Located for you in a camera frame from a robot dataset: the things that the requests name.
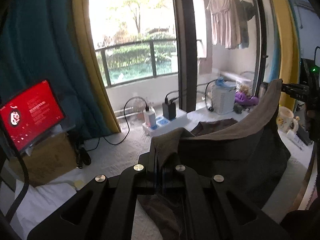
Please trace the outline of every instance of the laundry basket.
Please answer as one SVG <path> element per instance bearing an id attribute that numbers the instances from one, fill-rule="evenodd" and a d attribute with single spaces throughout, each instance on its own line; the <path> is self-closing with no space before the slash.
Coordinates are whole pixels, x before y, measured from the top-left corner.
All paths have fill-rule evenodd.
<path id="1" fill-rule="evenodd" d="M 227 114 L 233 111 L 236 87 L 212 86 L 212 106 L 217 114 Z"/>

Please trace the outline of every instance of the green shrub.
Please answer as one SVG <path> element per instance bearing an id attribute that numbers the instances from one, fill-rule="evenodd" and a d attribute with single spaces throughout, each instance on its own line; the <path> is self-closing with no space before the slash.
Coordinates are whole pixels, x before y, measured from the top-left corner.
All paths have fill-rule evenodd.
<path id="1" fill-rule="evenodd" d="M 143 40 L 151 41 L 151 40 L 165 40 L 165 39 L 175 39 L 175 37 L 166 32 L 156 32 L 152 34 L 147 34 L 143 37 Z"/>
<path id="2" fill-rule="evenodd" d="M 100 72 L 104 73 L 104 67 L 103 67 L 102 56 L 100 51 L 96 52 L 96 57 L 97 57 Z"/>
<path id="3" fill-rule="evenodd" d="M 176 51 L 176 45 L 173 41 L 154 42 L 154 49 L 156 61 L 168 61 L 171 53 Z M 150 44 L 142 43 L 110 49 L 106 51 L 106 58 L 109 69 L 151 62 Z"/>

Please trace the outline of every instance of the hanging clothes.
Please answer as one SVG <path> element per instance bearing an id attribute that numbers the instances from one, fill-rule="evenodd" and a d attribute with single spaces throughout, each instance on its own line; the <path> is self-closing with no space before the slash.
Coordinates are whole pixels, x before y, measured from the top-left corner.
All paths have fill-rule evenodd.
<path id="1" fill-rule="evenodd" d="M 236 13 L 238 14 L 240 26 L 240 44 L 238 49 L 249 47 L 248 21 L 254 16 L 254 7 L 251 3 L 243 0 L 234 0 L 236 5 Z"/>
<path id="2" fill-rule="evenodd" d="M 210 0 L 212 44 L 235 49 L 241 43 L 240 26 L 234 0 Z"/>

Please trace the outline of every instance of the cardboard box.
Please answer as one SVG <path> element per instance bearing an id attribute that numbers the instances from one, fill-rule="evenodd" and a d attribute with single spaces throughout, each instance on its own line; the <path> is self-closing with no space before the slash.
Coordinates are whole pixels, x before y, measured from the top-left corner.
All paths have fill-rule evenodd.
<path id="1" fill-rule="evenodd" d="M 44 185 L 76 168 L 76 153 L 66 133 L 49 137 L 36 145 L 31 156 L 23 160 L 28 169 L 30 185 Z M 24 181 L 22 168 L 17 158 L 10 160 L 9 167 Z"/>

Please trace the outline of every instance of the ceramic mug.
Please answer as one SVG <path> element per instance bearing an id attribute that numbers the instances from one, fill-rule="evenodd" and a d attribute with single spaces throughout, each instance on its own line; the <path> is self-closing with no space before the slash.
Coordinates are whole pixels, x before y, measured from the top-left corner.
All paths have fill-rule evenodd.
<path id="1" fill-rule="evenodd" d="M 277 117 L 278 129 L 286 133 L 289 130 L 292 122 L 294 125 L 292 131 L 296 133 L 298 131 L 299 123 L 294 118 L 293 112 L 285 106 L 280 106 Z"/>

